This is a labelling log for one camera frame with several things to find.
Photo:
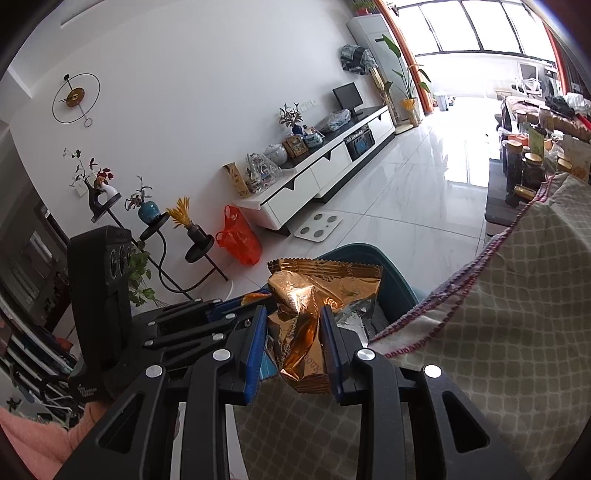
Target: potted plant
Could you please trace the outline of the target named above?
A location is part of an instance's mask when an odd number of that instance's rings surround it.
[[[402,78],[402,83],[404,84],[404,90],[402,90],[398,85],[396,85],[396,88],[398,90],[400,90],[404,96],[406,97],[402,102],[400,102],[402,104],[402,106],[404,107],[404,109],[408,112],[408,116],[410,118],[410,122],[412,123],[412,125],[414,127],[416,127],[418,125],[418,119],[417,119],[417,115],[415,113],[415,106],[417,103],[417,98],[414,96],[415,92],[417,91],[415,84],[413,82],[413,77],[411,75],[411,67],[421,67],[422,65],[419,64],[413,64],[413,65],[409,65],[405,69],[402,66],[402,61],[400,60],[402,58],[402,52],[400,52],[400,49],[398,48],[398,46],[392,41],[390,40],[386,35],[382,35],[382,38],[384,39],[384,41],[386,42],[386,45],[388,46],[388,48],[390,50],[392,50],[392,52],[394,52],[394,54],[396,55],[396,58],[398,59],[398,63],[400,64],[400,72],[392,69],[392,71],[398,75],[400,78]],[[431,80],[429,79],[429,76],[425,73],[425,71],[423,69],[418,69],[418,71],[420,73],[422,73],[425,78],[427,79],[428,82],[430,82]],[[392,87],[392,82],[386,82],[385,86],[385,90],[386,92],[390,91],[390,88]],[[423,90],[425,90],[428,93],[431,93],[431,91],[429,90],[429,87],[427,86],[427,84],[425,82],[420,82],[418,84],[419,88],[422,88]]]
[[[72,177],[73,181],[70,183],[70,187],[75,188],[77,181],[84,180],[84,183],[90,189],[89,179],[95,174],[95,167],[98,166],[98,163],[95,162],[95,158],[92,157],[90,159],[88,165],[90,171],[87,171],[86,167],[82,163],[82,160],[80,159],[82,156],[82,152],[80,150],[76,150],[74,153],[72,153],[67,148],[65,148],[62,157],[65,157],[66,155],[70,155],[72,158],[78,159],[78,165],[76,166],[76,171]],[[111,172],[110,168],[100,168],[96,171],[96,178],[93,182],[93,187],[96,188],[96,190],[105,192],[107,194],[107,198],[110,200],[115,195],[117,195],[117,190],[109,185],[109,180],[113,180],[114,178],[115,176],[113,175],[113,172]]]
[[[355,12],[358,17],[371,15],[374,8],[375,3],[372,0],[355,0],[352,5],[353,12]]]
[[[294,108],[288,107],[287,103],[279,108],[279,123],[291,127],[294,135],[304,135],[304,129],[298,125],[302,121],[299,103],[294,103]]]
[[[146,193],[146,190],[150,189],[153,190],[152,187],[148,185],[144,185],[144,179],[140,175],[137,175],[139,178],[139,189],[136,190],[137,193],[133,193],[130,195],[128,199],[125,201],[125,210],[129,211],[132,208],[139,207],[138,210],[138,217],[142,222],[146,225],[151,224],[156,218],[160,216],[160,209],[158,205],[152,200],[147,200],[152,198],[151,195]]]

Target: gold foil package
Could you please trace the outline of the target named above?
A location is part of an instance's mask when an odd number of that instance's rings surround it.
[[[278,309],[269,316],[273,343],[268,353],[296,391],[329,393],[320,343],[320,311],[330,305],[337,324],[355,330],[362,338],[363,322],[373,314],[382,267],[280,258],[269,262],[269,270],[268,285]]]

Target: plastic bag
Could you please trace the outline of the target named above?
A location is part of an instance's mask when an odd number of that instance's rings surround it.
[[[261,243],[237,207],[224,208],[224,230],[216,233],[216,241],[242,265],[255,265],[261,259]]]
[[[351,112],[347,109],[341,110],[340,112],[331,113],[320,121],[316,128],[322,133],[334,132],[341,128],[344,124],[349,123],[351,120]]]
[[[246,165],[248,189],[254,194],[269,188],[282,175],[281,169],[261,153],[248,154]]]
[[[564,96],[564,100],[566,100],[569,107],[577,113],[581,113],[582,115],[588,115],[591,113],[591,102],[584,98],[580,93],[567,93]]]

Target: pink fabric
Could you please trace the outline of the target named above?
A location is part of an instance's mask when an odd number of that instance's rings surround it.
[[[87,403],[78,425],[67,431],[56,423],[37,423],[0,408],[0,425],[37,480],[52,480],[106,410],[101,403]]]

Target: white drawer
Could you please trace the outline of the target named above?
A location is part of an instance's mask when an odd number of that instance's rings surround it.
[[[373,133],[376,143],[378,143],[380,139],[393,128],[394,124],[392,123],[392,117],[389,112],[382,113],[382,115],[374,118],[369,123],[369,129],[371,130],[371,133]]]
[[[349,150],[347,150],[347,146],[343,142],[327,152],[325,156],[320,157],[310,169],[318,186],[322,188],[328,185],[333,178],[349,165],[351,165],[351,155],[349,155]]]
[[[318,193],[320,188],[308,168],[281,188],[267,204],[277,220],[284,225],[294,214]]]

